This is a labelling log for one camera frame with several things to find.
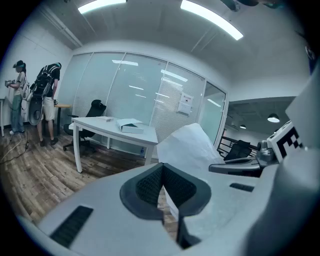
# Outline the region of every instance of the shorts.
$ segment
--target shorts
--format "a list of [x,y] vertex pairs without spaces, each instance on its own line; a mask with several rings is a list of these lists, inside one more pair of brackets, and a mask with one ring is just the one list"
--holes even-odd
[[43,112],[41,116],[41,120],[44,119],[50,121],[55,119],[55,105],[54,100],[51,97],[44,97],[43,99]]

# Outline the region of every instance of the ceiling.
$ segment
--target ceiling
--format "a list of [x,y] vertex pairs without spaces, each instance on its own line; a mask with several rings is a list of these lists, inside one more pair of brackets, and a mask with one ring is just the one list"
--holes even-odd
[[150,41],[188,52],[212,66],[223,63],[227,69],[256,57],[262,48],[274,48],[275,40],[283,42],[277,44],[278,50],[302,41],[281,8],[239,3],[240,11],[232,12],[219,0],[192,0],[233,24],[244,35],[237,41],[208,20],[180,9],[181,1],[127,0],[83,15],[78,7],[92,0],[46,0],[45,4],[83,44],[110,39]]
[[[237,130],[241,129],[240,125],[245,125],[247,131],[271,135],[289,121],[285,111],[293,99],[294,97],[278,97],[242,103],[230,102],[225,124]],[[280,122],[268,121],[270,114],[277,114]]]

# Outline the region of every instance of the black mesh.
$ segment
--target black mesh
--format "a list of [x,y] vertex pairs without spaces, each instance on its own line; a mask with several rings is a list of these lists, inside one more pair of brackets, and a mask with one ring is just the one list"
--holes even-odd
[[162,170],[159,169],[139,180],[136,184],[135,191],[141,200],[157,207],[161,188]]
[[162,169],[162,175],[163,185],[177,208],[197,192],[193,183],[166,167]]

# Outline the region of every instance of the backpack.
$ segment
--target backpack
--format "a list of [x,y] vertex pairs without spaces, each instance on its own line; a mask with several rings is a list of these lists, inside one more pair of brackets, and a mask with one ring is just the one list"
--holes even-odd
[[30,87],[31,93],[28,96],[27,101],[30,101],[33,97],[43,99],[48,94],[53,79],[53,71],[58,68],[59,67],[56,65],[50,69],[48,65],[43,67],[41,74],[37,76],[34,84]]

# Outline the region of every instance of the white box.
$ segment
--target white box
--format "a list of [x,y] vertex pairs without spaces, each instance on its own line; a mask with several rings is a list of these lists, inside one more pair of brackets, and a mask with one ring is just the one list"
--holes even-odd
[[138,123],[142,122],[134,118],[119,119],[116,121],[116,125],[123,133],[143,134],[144,129],[135,125]]
[[303,145],[291,121],[286,122],[276,133],[266,139],[268,148],[272,148],[279,163]]

